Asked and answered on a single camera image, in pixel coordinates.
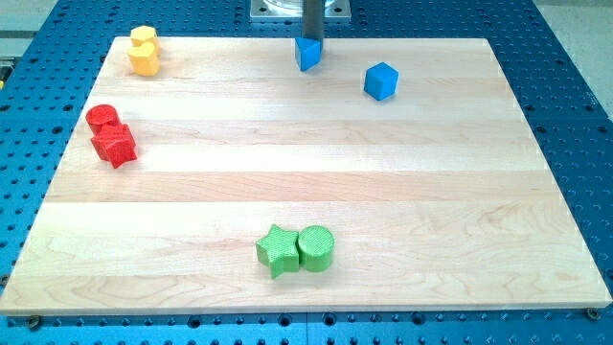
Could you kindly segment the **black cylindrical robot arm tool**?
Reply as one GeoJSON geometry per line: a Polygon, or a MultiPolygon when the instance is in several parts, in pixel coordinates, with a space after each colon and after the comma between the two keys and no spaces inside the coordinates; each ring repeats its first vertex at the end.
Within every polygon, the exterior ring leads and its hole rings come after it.
{"type": "Polygon", "coordinates": [[[312,39],[324,46],[325,0],[303,0],[302,38],[312,39]]]}

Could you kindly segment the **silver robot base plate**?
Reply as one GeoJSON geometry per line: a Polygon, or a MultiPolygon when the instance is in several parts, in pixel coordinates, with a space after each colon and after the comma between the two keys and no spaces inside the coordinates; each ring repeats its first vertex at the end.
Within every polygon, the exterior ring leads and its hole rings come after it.
{"type": "MultiPolygon", "coordinates": [[[[304,0],[249,0],[250,21],[299,22],[302,18],[304,0]]],[[[325,0],[324,16],[326,22],[350,22],[352,9],[350,0],[325,0]]]]}

